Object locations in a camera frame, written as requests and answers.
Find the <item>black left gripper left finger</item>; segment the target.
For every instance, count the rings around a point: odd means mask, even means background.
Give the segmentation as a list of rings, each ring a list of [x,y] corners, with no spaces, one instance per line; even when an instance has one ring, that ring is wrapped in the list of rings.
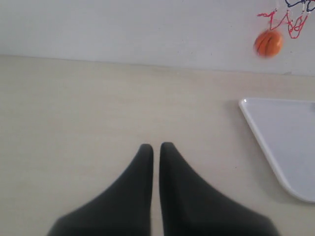
[[[154,152],[142,144],[120,177],[95,199],[62,216],[50,236],[149,236]]]

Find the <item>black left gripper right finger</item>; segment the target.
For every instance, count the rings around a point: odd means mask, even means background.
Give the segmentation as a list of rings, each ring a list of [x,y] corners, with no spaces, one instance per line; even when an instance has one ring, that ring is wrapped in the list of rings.
[[[209,185],[173,143],[162,143],[159,194],[166,236],[278,236],[273,222]]]

